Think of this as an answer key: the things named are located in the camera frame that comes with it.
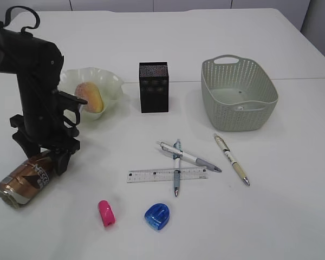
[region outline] plastic ruler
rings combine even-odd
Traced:
[[[152,169],[129,171],[127,183],[144,183],[148,181],[166,181],[173,180],[173,173],[177,168],[171,169]],[[207,179],[208,173],[206,167],[181,168],[180,179]]]

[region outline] pen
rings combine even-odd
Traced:
[[[230,149],[224,142],[222,138],[220,138],[217,134],[214,134],[214,139],[216,140],[218,146],[222,151],[224,152],[225,156],[228,158],[230,161],[233,169],[236,171],[237,175],[240,177],[240,179],[244,182],[245,185],[250,186],[250,183],[248,181],[248,177],[245,175],[244,170],[242,167],[239,165],[239,163],[235,160],[235,158],[232,156]]]
[[[220,168],[218,168],[217,166],[203,160],[203,159],[200,159],[200,158],[197,158],[191,154],[188,154],[186,152],[183,152],[183,151],[180,151],[176,148],[174,148],[173,146],[171,145],[168,145],[164,142],[157,142],[158,145],[160,145],[161,149],[163,149],[164,151],[168,151],[170,153],[173,153],[175,155],[179,155],[180,158],[182,160],[186,160],[186,161],[190,161],[194,164],[197,164],[198,166],[206,166],[208,170],[211,170],[211,171],[217,171],[217,172],[222,172]]]
[[[181,143],[179,139],[177,139],[177,142],[174,143],[173,147],[181,151]],[[173,160],[175,162],[175,168],[178,168],[178,170],[174,170],[173,172],[174,195],[177,197],[180,183],[180,156],[174,154]]]

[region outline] nescafe can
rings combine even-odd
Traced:
[[[0,197],[7,204],[14,208],[25,205],[51,181],[55,171],[49,153],[29,158],[0,181]]]

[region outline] white pen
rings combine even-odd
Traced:
[[[244,170],[240,166],[240,164],[236,161],[236,159],[232,156],[230,149],[226,145],[225,141],[220,138],[217,134],[214,134],[214,139],[216,140],[218,146],[220,149],[222,149],[225,156],[230,161],[233,169],[236,171],[237,175],[240,177],[240,179],[244,182],[245,185],[250,186],[250,183],[248,181],[248,177],[245,175]]]
[[[197,158],[189,153],[186,153],[186,152],[183,152],[183,151],[180,151],[176,148],[174,148],[173,146],[171,145],[168,145],[164,142],[157,142],[158,145],[160,145],[161,149],[163,149],[164,151],[168,151],[170,153],[173,153],[175,155],[179,155],[180,158],[182,160],[186,160],[186,161],[190,161],[191,163],[194,163],[194,164],[197,164],[199,166],[206,166],[208,170],[211,170],[211,171],[217,171],[217,172],[222,172],[220,168],[218,168],[217,166],[203,160],[203,159],[200,159],[200,158]]]

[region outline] gray basket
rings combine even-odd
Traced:
[[[237,63],[216,64],[230,57]],[[256,130],[270,117],[278,93],[255,61],[223,55],[202,63],[202,97],[214,127],[221,131]]]

